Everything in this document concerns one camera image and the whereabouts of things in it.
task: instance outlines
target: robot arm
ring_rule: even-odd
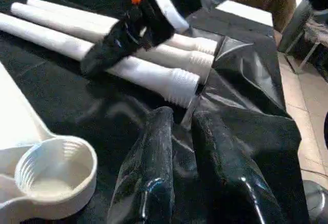
[[[116,64],[140,48],[146,50],[168,40],[175,31],[189,28],[190,14],[210,10],[224,0],[131,0],[132,8],[116,23],[102,42],[82,61],[81,70],[92,75]],[[309,0],[319,13],[328,14],[328,0]]]

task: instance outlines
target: tiled floor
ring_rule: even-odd
[[[304,169],[302,178],[328,189],[328,150],[323,137],[328,84],[311,64],[304,67],[304,73],[296,75],[281,53],[278,53],[278,58],[287,111],[302,136],[298,150],[300,166]]]

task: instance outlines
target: white plastic pipe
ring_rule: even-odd
[[[78,21],[55,12],[37,7],[13,3],[11,13],[34,23],[83,38],[87,41],[102,40],[110,31],[110,27]],[[135,56],[168,68],[181,68],[200,76],[200,82],[206,83],[214,57],[199,51],[185,51],[178,48],[160,45],[150,51],[140,51]]]
[[[12,14],[33,23],[94,43],[102,40],[111,30],[111,27],[109,26],[104,27],[81,19],[77,20],[60,13],[43,10],[21,3],[13,3],[10,11]]]
[[[185,51],[167,45],[160,45],[149,51],[140,50],[134,55],[168,68],[181,68],[197,74],[202,84],[206,83],[214,61],[212,55],[199,51]]]
[[[93,44],[12,16],[0,13],[0,30],[81,61]],[[157,92],[165,100],[187,108],[195,96],[199,76],[168,69],[135,57],[124,58],[108,73]]]
[[[117,22],[117,19],[112,17],[99,15],[84,10],[78,10],[43,0],[27,0],[27,4],[44,10],[61,13],[78,20],[82,19],[103,26],[111,26]],[[166,41],[165,44],[187,51],[200,51],[211,55],[214,55],[217,46],[217,42],[211,39],[202,37],[191,38],[180,34],[175,34],[171,39]]]

